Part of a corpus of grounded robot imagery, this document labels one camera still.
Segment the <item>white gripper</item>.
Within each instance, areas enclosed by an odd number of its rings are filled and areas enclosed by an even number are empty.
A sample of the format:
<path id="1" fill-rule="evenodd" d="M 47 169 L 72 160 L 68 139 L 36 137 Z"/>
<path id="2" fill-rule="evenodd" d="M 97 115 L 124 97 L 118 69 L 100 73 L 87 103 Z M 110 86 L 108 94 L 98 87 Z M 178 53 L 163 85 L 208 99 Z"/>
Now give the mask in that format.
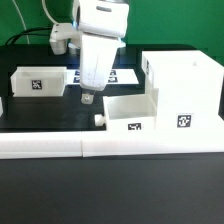
<path id="1" fill-rule="evenodd" d="M 95 91 L 105 89 L 118 45 L 117 38 L 81 35 L 80 86 L 82 88 Z M 90 90 L 82 90 L 82 103 L 93 102 L 94 92 Z"/>

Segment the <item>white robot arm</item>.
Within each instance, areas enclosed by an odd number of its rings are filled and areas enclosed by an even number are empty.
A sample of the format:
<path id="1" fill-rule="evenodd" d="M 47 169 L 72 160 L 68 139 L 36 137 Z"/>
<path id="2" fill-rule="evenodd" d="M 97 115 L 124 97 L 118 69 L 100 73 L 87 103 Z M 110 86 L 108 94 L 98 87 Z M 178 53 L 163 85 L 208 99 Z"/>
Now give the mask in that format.
<path id="1" fill-rule="evenodd" d="M 42 7 L 53 22 L 50 46 L 55 55 L 64 54 L 67 40 L 80 50 L 81 102 L 92 104 L 96 91 L 103 91 L 112 70 L 117 49 L 125 46 L 129 14 L 128 0 L 73 0 L 75 24 L 59 23 Z"/>

